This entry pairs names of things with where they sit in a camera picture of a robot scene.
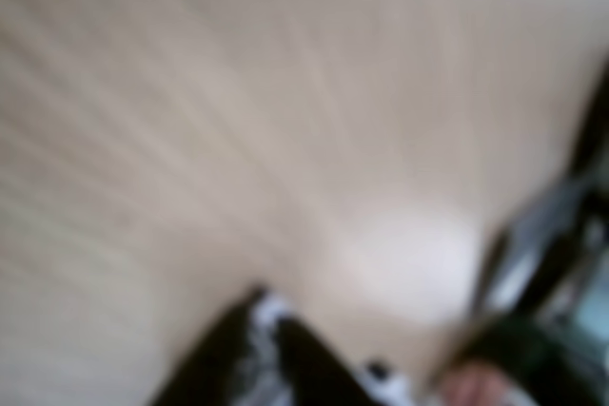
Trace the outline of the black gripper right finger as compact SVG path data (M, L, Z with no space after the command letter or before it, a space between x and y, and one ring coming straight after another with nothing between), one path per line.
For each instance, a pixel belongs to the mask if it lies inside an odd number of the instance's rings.
M277 329L282 373L295 405L376 405L347 368L308 328L282 319Z

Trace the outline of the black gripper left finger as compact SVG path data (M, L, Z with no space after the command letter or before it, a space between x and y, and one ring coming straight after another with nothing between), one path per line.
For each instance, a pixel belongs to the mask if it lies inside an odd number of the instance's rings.
M153 405L226 405L234 365L246 352L249 312L265 296L256 285L206 328L178 364Z

